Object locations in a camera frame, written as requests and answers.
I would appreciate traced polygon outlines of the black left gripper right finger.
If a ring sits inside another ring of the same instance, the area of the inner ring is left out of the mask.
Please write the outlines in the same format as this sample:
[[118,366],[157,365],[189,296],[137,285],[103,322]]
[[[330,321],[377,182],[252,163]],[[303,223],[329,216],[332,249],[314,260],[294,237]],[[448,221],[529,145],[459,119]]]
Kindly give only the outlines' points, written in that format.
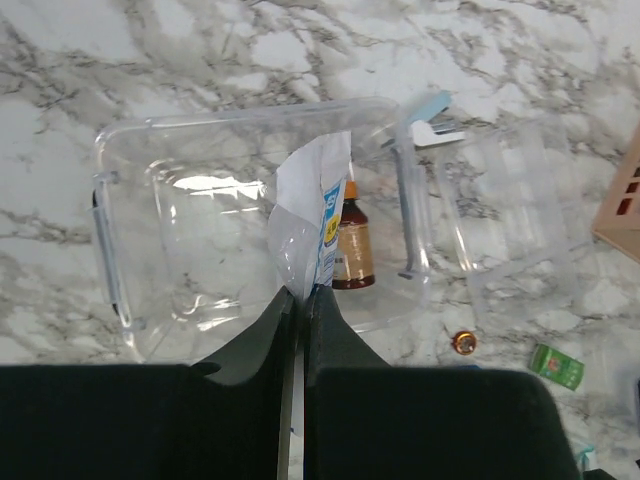
[[306,311],[307,479],[576,479],[546,387],[518,371],[393,367],[332,289]]

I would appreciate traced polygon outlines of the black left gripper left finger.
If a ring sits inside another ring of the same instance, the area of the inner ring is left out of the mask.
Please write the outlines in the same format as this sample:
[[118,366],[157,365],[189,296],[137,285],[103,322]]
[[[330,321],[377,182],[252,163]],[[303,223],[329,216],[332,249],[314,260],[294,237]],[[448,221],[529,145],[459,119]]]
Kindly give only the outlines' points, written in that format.
[[194,365],[1,370],[5,479],[283,479],[296,304]]

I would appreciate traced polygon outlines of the brown bottle orange cap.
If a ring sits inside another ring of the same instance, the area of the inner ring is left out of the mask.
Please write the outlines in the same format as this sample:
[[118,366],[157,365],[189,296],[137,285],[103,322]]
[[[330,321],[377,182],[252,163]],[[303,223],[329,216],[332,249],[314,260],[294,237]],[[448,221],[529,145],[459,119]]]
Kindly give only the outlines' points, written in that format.
[[354,181],[346,182],[338,244],[333,269],[332,288],[353,290],[375,283],[369,220],[357,204]]

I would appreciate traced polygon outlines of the white blue gauze packet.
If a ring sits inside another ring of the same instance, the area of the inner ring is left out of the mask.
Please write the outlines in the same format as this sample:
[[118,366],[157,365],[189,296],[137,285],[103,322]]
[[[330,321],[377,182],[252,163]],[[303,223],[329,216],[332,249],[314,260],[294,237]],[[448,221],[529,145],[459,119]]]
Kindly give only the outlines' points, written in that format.
[[351,146],[349,131],[321,135],[276,170],[268,248],[284,286],[300,302],[332,281]]

